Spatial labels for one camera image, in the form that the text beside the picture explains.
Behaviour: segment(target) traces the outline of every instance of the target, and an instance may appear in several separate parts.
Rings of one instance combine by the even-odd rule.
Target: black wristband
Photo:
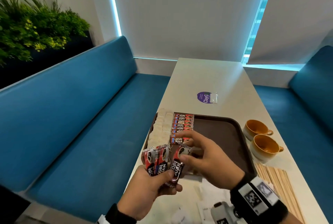
[[[117,204],[113,204],[105,216],[105,219],[110,224],[118,224],[118,223],[128,223],[128,224],[135,224],[136,219],[119,212]]]
[[[259,190],[262,187],[272,197],[275,197],[275,201],[270,202],[266,198],[267,196]],[[245,189],[246,194],[242,195],[240,192],[244,192],[243,189]],[[288,215],[287,207],[276,194],[259,177],[250,173],[245,173],[243,179],[230,191],[230,199],[237,213],[249,224],[278,224]]]

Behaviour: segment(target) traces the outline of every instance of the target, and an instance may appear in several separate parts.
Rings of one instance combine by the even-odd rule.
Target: purple sticker
[[[199,92],[198,100],[200,100],[203,103],[212,104],[213,102],[210,102],[210,95],[211,92]]]

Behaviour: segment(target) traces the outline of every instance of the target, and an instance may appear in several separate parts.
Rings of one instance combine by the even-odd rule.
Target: blue seat cushion
[[[0,184],[26,190],[135,72],[120,37],[0,91]]]
[[[96,222],[122,196],[170,77],[135,74],[27,192]]]
[[[329,223],[333,223],[333,140],[327,128],[285,88],[255,86]]]
[[[293,77],[289,85],[333,132],[333,47],[321,48]]]

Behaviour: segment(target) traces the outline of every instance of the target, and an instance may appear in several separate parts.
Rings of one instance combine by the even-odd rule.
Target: person's right hand
[[[190,147],[199,147],[204,151],[202,159],[196,159],[188,155],[180,155],[179,159],[185,165],[198,170],[214,186],[231,190],[244,177],[244,171],[231,161],[226,153],[212,140],[192,130],[177,133],[176,137],[192,138],[193,140],[189,140],[185,144]]]

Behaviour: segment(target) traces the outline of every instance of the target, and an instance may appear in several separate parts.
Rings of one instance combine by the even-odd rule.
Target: orange and white mug
[[[283,147],[267,135],[256,135],[250,143],[250,150],[259,161],[266,163],[282,152]]]
[[[243,128],[243,133],[247,139],[253,141],[253,138],[256,135],[263,134],[263,135],[272,135],[273,131],[268,129],[268,127],[258,120],[248,120],[245,123]]]

